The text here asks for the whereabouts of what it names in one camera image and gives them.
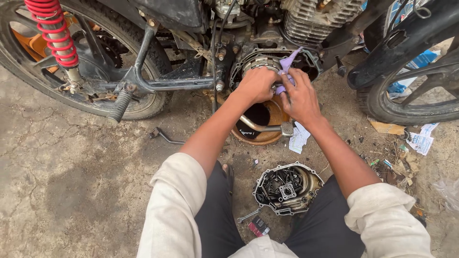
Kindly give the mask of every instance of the hand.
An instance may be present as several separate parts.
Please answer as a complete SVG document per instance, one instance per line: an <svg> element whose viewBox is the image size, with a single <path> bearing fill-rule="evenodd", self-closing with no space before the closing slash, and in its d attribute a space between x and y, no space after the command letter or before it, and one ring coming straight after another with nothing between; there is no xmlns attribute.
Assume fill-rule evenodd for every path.
<svg viewBox="0 0 459 258"><path fill-rule="evenodd" d="M288 73L295 80L296 86L293 86L286 74L281 75L282 83L290 97L289 101L285 92L280 94L284 111L304 128L310 130L311 126L319 123L324 118L320 113L317 94L307 73L294 68L290 68Z"/></svg>
<svg viewBox="0 0 459 258"><path fill-rule="evenodd" d="M280 76L265 66L250 69L234 93L246 99L250 105L261 103L273 98L274 89L271 86L276 80L280 80Z"/></svg>

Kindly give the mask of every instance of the white sleeve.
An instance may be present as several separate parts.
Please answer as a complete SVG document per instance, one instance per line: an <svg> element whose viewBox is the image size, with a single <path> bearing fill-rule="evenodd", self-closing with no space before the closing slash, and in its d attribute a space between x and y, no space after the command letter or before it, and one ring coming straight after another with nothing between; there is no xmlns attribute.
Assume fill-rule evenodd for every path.
<svg viewBox="0 0 459 258"><path fill-rule="evenodd" d="M200 164L187 154L175 153L150 184L153 190L137 258L201 257L194 216L204 203L207 179Z"/></svg>
<svg viewBox="0 0 459 258"><path fill-rule="evenodd" d="M414 198L379 183L354 191L347 203L346 225L361 234L369 258L432 258L430 236L408 211Z"/></svg>

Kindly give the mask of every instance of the concrete ground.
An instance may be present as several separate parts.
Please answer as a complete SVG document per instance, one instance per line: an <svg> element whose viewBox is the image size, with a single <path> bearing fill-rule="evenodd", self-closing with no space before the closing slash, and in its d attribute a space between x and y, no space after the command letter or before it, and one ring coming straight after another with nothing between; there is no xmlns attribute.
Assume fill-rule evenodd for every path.
<svg viewBox="0 0 459 258"><path fill-rule="evenodd" d="M348 56L346 65L362 55ZM211 115L209 100L177 92L157 117L113 128L105 118L67 107L1 67L0 83L0 257L134 257L151 192L148 181L179 148L147 134L159 126L174 139L186 139ZM356 153L393 160L384 148L390 149L397 138L374 131L358 109L355 92L335 68L314 86L322 113ZM432 254L438 258L459 255L459 212L447 210L431 185L440 178L459 178L458 131L459 121L441 123L426 157L413 150L409 154L412 165L419 166L409 192L427 213ZM251 192L266 169L298 160L323 170L324 180L331 176L313 138L301 155L285 144L287 139L250 146L228 137L220 160L235 168L235 218L257 208ZM253 167L254 159L258 166ZM272 239L288 236L290 216L275 216L266 207L259 216L269 224ZM255 236L247 224L238 228L250 241Z"/></svg>

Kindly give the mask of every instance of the purple cloth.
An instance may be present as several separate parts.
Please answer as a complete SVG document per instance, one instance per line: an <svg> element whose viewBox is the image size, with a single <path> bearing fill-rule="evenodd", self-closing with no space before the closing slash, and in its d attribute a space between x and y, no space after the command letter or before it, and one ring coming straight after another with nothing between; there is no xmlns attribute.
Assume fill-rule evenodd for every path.
<svg viewBox="0 0 459 258"><path fill-rule="evenodd" d="M300 50L302 49L303 47L300 47L299 49L295 50L289 57L287 58L284 58L280 61L280 66L282 66L282 69L278 72L278 74L282 74L282 73L286 73L287 74L287 78L290 80L290 82L295 85L295 81L293 80L293 78L288 74L288 69L290 68L291 66L291 63L293 63L293 60L295 59L295 57L298 55L298 53L300 52ZM285 87L283 85L279 86L276 88L276 95L279 95L281 94L282 92L286 91L285 90Z"/></svg>

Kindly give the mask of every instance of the black pants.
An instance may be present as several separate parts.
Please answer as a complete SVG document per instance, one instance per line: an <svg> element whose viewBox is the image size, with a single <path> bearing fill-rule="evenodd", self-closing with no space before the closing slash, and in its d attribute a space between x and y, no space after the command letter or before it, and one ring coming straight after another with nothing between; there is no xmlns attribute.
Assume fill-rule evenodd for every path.
<svg viewBox="0 0 459 258"><path fill-rule="evenodd" d="M344 224L349 212L335 176L331 176L311 203L285 244L299 258L360 258L365 245ZM217 161L207 180L204 204L195 217L203 258L227 258L245 245L232 214L230 186Z"/></svg>

